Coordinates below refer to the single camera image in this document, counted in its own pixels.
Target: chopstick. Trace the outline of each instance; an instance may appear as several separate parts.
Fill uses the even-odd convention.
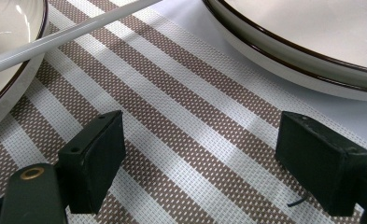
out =
[[[0,54],[0,72],[162,0],[140,0],[87,19],[71,28]]]

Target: white bowl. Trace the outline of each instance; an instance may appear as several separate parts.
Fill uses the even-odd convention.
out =
[[[0,0],[0,53],[46,35],[48,24],[47,0]],[[0,72],[0,121],[22,97],[43,57]]]
[[[367,101],[367,1],[204,2],[251,61],[309,89]]]

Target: woven placemat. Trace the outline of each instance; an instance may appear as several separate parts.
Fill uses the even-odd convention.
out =
[[[128,0],[49,0],[52,33]],[[283,110],[351,131],[145,9],[45,56],[0,123],[0,197],[17,169],[57,151],[99,114],[123,111],[127,157],[98,215],[70,223],[357,223],[330,217],[274,159]]]

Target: bowl rim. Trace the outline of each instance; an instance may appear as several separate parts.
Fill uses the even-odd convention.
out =
[[[49,2],[48,0],[43,0],[43,17],[40,24],[40,30],[38,31],[35,40],[41,38],[46,32],[48,16],[49,16]],[[5,85],[5,87],[3,87],[2,90],[0,90],[0,100],[8,92],[11,86],[17,81],[18,77],[21,75],[25,67],[28,65],[29,61],[30,60],[23,62],[21,66],[18,68],[17,72],[14,74],[14,76]]]
[[[224,0],[203,0],[203,2],[205,4],[205,6],[208,8],[209,12],[214,16],[214,18],[217,19],[230,33],[235,35],[238,39],[240,39],[243,43],[248,45],[250,48],[256,50],[258,53],[264,55],[265,57],[271,59],[272,61],[274,61],[276,63],[280,63],[281,65],[284,65],[287,68],[292,69],[296,72],[299,72],[299,73],[301,73],[301,74],[303,74],[304,76],[307,76],[307,77],[312,77],[314,79],[324,81],[324,82],[330,83],[332,85],[348,88],[348,89],[351,89],[351,90],[367,92],[367,87],[363,87],[363,86],[360,86],[360,85],[355,85],[355,84],[352,84],[352,83],[347,83],[347,82],[344,82],[344,81],[341,81],[341,80],[336,80],[336,79],[333,79],[331,77],[324,77],[324,76],[319,75],[317,73],[305,70],[302,67],[296,66],[296,65],[291,64],[287,61],[279,59],[278,57],[272,55],[268,51],[266,51],[262,48],[259,48],[257,45],[255,45],[255,44],[251,43],[249,40],[243,38],[237,30],[235,30],[231,26],[229,26],[229,23],[226,21],[226,19],[223,19],[222,16],[220,16],[218,14],[218,12],[214,9],[214,6],[213,6],[212,2],[220,3],[222,7],[224,7],[227,11],[232,13],[232,15],[235,16],[238,20],[242,21],[244,24],[248,25],[249,27],[254,28],[256,31],[259,32],[259,34],[267,36],[267,37],[273,39],[275,42],[279,42],[281,44],[284,44],[288,48],[292,48],[293,50],[297,50],[298,52],[301,52],[301,53],[304,53],[304,54],[307,54],[307,53],[302,52],[301,50],[296,49],[293,46],[287,45],[286,43],[282,43],[281,41],[279,41],[279,39],[275,39],[275,36],[277,36],[277,35],[263,29],[262,27],[260,27],[255,22],[250,21],[248,18],[244,17],[238,11],[236,11],[234,8],[232,8],[229,4],[227,4]],[[307,54],[307,55],[309,55],[310,57],[313,57],[314,59],[321,60],[325,63],[335,64],[335,66],[341,65],[341,67],[344,67],[346,69],[352,69],[353,71],[363,72],[362,70],[355,69],[357,67],[353,68],[353,67],[346,66],[346,65],[348,65],[348,63],[345,63],[343,61],[340,61],[342,64],[337,64],[337,63],[334,63],[334,62],[326,61],[323,58],[319,58],[319,57],[316,57],[316,56],[313,56],[313,55],[310,55],[310,54]]]

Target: ceramic dish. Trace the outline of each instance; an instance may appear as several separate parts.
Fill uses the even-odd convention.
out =
[[[312,90],[367,101],[367,1],[204,2],[253,62]]]
[[[47,28],[47,0],[0,0],[0,53],[41,38]],[[43,57],[0,72],[0,121],[26,91]]]

